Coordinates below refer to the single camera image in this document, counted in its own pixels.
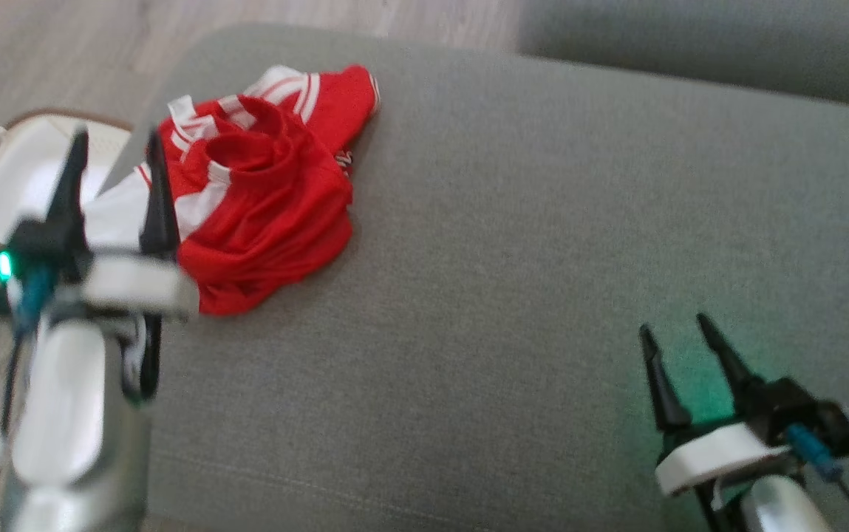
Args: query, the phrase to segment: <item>gray fabric surface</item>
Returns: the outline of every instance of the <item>gray fabric surface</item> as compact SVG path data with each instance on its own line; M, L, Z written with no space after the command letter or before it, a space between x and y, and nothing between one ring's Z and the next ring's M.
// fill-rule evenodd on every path
M383 92L355 236L246 316L168 327L152 511L228 531L703 529L654 484L637 338L654 324L695 414L722 413L701 309L766 377L849 405L849 107L235 27L187 51L114 178L178 95L353 61Z
M849 0L533 0L519 50L849 102Z

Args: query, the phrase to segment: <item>laundry basket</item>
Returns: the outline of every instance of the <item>laundry basket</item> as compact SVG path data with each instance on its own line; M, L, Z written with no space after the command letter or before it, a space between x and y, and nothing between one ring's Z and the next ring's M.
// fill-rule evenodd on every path
M80 191L85 205L106 182L131 125L85 112L41 109L0 127L0 247L21 218L46 216L69 142L80 125L89 129L89 165Z

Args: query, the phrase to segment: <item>red and white clothing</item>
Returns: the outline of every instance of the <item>red and white clothing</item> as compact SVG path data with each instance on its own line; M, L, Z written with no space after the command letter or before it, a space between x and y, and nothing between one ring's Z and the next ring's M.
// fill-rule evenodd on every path
M198 282L202 313L243 313L339 255L351 236L349 145L379 102L362 66L274 66L241 95L168 105L158 131L178 262ZM143 163L84 206L93 248L137 247L150 185Z

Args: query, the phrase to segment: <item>green led light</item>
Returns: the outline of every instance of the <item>green led light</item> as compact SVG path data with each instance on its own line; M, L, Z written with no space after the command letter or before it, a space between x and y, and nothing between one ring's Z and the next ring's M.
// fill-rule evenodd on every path
M8 279L11 279L13 276L13 264L11 263L11 257L8 252L0 253L0 279L2 282L5 282Z

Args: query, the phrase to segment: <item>gray sofa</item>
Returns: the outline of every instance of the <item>gray sofa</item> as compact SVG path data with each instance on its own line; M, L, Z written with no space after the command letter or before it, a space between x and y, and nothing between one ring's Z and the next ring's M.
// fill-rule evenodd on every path
M533 0L519 49L849 103L849 0Z
M654 483L637 338L653 324L697 417L723 414L698 310L766 377L849 405L848 106L233 27L185 52L113 176L178 95L350 63L383 95L355 235L252 313L168 327L151 511L231 532L703 530Z

